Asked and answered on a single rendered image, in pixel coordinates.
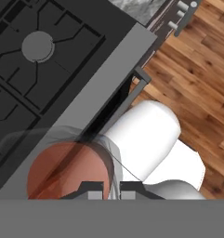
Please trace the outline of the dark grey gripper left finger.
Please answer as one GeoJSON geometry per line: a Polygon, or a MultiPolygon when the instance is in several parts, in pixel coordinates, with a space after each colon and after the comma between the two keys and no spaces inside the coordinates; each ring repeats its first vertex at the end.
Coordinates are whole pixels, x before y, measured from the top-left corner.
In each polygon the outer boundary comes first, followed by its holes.
{"type": "Polygon", "coordinates": [[[63,196],[63,199],[102,200],[103,183],[101,181],[83,181],[77,191],[63,196]]]}

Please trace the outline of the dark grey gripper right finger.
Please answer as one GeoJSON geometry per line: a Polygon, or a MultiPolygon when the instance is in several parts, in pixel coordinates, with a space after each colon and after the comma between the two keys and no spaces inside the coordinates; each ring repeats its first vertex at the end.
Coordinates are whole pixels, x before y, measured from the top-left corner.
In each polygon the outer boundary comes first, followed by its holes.
{"type": "Polygon", "coordinates": [[[121,200],[163,200],[163,197],[147,191],[140,181],[121,181],[120,182],[121,200]]]}

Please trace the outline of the reddish brown round object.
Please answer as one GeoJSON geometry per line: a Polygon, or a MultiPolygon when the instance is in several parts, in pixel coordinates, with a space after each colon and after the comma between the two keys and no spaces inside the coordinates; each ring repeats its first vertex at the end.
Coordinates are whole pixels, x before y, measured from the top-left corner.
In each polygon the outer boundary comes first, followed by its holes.
{"type": "Polygon", "coordinates": [[[103,199],[112,186],[114,166],[110,154],[101,145],[57,142],[34,159],[27,179],[29,199],[59,199],[77,192],[83,181],[102,182],[103,199]]]}

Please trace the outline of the white rounded object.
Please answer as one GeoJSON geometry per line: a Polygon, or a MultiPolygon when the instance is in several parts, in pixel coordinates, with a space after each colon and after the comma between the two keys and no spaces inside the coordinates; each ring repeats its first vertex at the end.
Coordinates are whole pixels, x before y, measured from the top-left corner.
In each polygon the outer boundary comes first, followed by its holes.
{"type": "Polygon", "coordinates": [[[139,182],[167,200],[202,200],[205,166],[198,152],[179,139],[176,115],[164,104],[143,100],[104,134],[115,165],[113,189],[139,182]]]}

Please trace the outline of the black hob with grey edge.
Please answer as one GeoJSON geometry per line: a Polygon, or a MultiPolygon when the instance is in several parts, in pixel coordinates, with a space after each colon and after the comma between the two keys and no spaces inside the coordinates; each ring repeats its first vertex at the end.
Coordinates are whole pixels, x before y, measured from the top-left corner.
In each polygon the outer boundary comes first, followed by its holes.
{"type": "Polygon", "coordinates": [[[0,0],[0,198],[56,127],[105,126],[155,39],[110,0],[0,0]]]}

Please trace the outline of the dark brown drawer front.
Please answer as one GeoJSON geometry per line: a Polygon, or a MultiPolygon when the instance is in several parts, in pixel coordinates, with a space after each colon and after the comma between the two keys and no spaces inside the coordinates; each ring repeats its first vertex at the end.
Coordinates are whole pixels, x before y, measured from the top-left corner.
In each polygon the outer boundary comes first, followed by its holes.
{"type": "Polygon", "coordinates": [[[140,61],[141,67],[144,67],[148,63],[150,58],[172,33],[173,29],[168,23],[172,21],[175,24],[179,24],[180,16],[178,15],[178,1],[179,0],[166,0],[147,24],[147,29],[154,33],[157,36],[157,39],[142,57],[140,61]]]}

